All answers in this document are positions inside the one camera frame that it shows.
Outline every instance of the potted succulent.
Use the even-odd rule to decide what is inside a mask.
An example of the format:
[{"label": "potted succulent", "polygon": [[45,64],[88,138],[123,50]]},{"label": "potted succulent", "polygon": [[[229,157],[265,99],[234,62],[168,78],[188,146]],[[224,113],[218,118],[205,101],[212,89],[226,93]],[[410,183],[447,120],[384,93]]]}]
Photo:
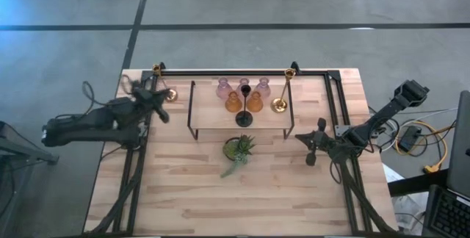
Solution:
[{"label": "potted succulent", "polygon": [[254,137],[242,134],[240,137],[230,138],[225,142],[223,153],[233,163],[229,169],[220,175],[221,178],[232,174],[238,167],[248,162],[248,155],[251,155],[250,149],[255,147],[252,143],[253,139]]}]

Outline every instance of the keyboard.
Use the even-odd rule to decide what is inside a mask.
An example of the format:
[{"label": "keyboard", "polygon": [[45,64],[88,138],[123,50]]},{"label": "keyboard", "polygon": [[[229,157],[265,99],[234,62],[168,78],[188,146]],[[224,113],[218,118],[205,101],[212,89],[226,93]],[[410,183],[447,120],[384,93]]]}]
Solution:
[{"label": "keyboard", "polygon": [[445,190],[439,191],[436,205],[430,224],[434,232],[449,238],[470,237],[470,206]]}]

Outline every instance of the brass candlestick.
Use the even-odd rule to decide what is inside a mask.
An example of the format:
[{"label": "brass candlestick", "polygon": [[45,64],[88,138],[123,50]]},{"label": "brass candlestick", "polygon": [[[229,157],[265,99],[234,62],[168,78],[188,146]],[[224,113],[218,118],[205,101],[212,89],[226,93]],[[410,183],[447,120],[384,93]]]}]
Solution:
[{"label": "brass candlestick", "polygon": [[175,102],[178,99],[178,92],[176,92],[176,90],[174,89],[167,87],[167,84],[165,83],[165,80],[162,77],[162,68],[160,67],[160,65],[153,65],[152,71],[155,76],[158,76],[160,78],[160,81],[163,83],[164,88],[170,90],[170,94],[168,95],[168,97],[165,98],[165,101],[170,103]]},{"label": "brass candlestick", "polygon": [[271,109],[273,112],[276,113],[285,112],[287,109],[287,102],[284,100],[283,97],[284,93],[286,92],[287,84],[295,76],[295,69],[289,68],[284,71],[284,74],[286,75],[286,83],[284,84],[284,88],[282,89],[281,97],[275,98],[271,102]]}]

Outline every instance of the computer monitor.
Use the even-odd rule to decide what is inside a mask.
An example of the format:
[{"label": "computer monitor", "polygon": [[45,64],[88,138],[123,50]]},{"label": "computer monitor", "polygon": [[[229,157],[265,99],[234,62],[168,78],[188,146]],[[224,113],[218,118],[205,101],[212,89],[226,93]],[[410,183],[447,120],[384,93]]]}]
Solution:
[{"label": "computer monitor", "polygon": [[457,123],[450,153],[447,186],[470,197],[470,92],[462,91],[458,103]]}]

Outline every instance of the gray floor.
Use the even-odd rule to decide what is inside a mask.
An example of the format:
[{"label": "gray floor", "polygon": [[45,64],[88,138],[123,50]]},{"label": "gray floor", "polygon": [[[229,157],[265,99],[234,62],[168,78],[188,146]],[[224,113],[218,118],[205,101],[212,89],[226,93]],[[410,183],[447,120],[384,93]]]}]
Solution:
[{"label": "gray floor", "polygon": [[[143,24],[470,22],[469,0],[148,0]],[[0,0],[0,25],[132,24],[139,0]],[[55,115],[82,112],[88,100],[114,96],[130,32],[0,31],[0,119],[36,143]],[[470,29],[140,32],[131,68],[360,68],[369,105],[379,109],[405,79],[431,89],[416,110],[456,107],[470,89]],[[398,121],[420,115],[400,115]],[[426,119],[449,125],[455,112]],[[38,165],[18,217],[19,237],[78,234],[90,200],[100,143],[50,151],[55,167]],[[393,150],[383,161],[405,177],[437,162]]]}]

